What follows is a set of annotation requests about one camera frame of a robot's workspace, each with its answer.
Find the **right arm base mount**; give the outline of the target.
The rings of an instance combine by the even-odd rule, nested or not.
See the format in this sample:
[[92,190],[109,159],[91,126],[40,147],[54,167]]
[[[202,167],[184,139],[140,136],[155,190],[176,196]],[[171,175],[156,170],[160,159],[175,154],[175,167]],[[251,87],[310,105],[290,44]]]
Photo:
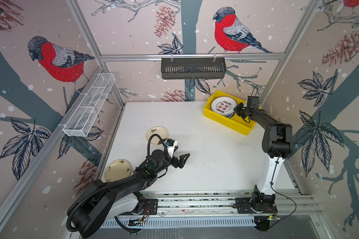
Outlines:
[[232,208],[237,209],[239,214],[277,214],[278,210],[276,208],[275,199],[275,194],[264,194],[258,189],[257,185],[255,185],[251,197],[235,198],[235,203],[232,205]]

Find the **white plate green cloud outline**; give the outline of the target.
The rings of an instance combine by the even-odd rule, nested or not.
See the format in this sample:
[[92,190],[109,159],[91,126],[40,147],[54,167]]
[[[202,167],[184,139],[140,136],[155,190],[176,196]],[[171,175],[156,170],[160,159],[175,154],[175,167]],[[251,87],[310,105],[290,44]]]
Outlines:
[[225,117],[225,118],[228,118],[228,119],[231,119],[235,116],[235,113],[231,113],[231,114],[228,114],[228,115],[224,115],[224,114],[219,114],[219,113],[212,113],[214,116],[221,116],[221,117]]

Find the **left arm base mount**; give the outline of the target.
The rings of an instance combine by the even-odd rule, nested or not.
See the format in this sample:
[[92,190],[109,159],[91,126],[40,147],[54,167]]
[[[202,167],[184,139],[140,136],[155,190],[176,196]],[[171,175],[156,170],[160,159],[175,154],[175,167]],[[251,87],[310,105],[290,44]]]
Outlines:
[[132,198],[135,199],[136,205],[130,212],[132,215],[156,215],[158,211],[158,199],[146,199],[140,192],[134,192]]

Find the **cream yellow plate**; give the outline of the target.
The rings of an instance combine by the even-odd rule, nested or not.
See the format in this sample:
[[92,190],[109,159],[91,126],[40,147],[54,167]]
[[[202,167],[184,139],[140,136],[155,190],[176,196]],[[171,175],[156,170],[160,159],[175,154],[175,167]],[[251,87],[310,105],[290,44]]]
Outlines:
[[131,164],[125,159],[117,159],[110,162],[104,170],[103,179],[105,182],[118,181],[131,175]]

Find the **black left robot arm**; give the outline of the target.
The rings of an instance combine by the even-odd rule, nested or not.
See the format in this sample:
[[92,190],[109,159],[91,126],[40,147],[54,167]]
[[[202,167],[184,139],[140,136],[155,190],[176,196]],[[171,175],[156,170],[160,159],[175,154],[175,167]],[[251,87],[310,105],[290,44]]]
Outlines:
[[150,136],[148,141],[157,137],[163,149],[147,151],[146,159],[135,168],[133,175],[126,178],[103,182],[94,180],[78,197],[67,211],[66,228],[69,232],[79,232],[86,239],[100,229],[111,211],[119,214],[132,212],[134,207],[121,207],[116,203],[121,199],[134,195],[138,203],[143,204],[145,198],[140,193],[160,178],[159,173],[166,173],[170,166],[183,168],[189,154],[175,157],[178,149],[177,141],[168,138],[163,140],[158,134]]

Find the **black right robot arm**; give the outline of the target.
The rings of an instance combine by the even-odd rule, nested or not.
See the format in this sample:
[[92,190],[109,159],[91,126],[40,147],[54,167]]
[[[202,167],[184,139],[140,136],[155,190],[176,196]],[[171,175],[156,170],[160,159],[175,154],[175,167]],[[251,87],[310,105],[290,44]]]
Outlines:
[[240,103],[234,108],[234,112],[245,122],[253,121],[264,129],[262,150],[268,155],[268,161],[265,176],[254,186],[250,200],[253,210],[263,211],[265,207],[270,208],[275,204],[275,184],[280,168],[292,151],[292,126],[280,122],[261,109],[257,96],[249,96],[245,104]]

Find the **white plate red characters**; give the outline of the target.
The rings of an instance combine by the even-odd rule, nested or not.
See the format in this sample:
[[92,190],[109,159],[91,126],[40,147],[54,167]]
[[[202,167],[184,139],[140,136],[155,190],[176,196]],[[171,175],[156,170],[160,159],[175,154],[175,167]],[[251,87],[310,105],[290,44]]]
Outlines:
[[215,98],[210,105],[210,110],[225,117],[231,117],[235,114],[234,108],[237,101],[232,97],[221,96]]

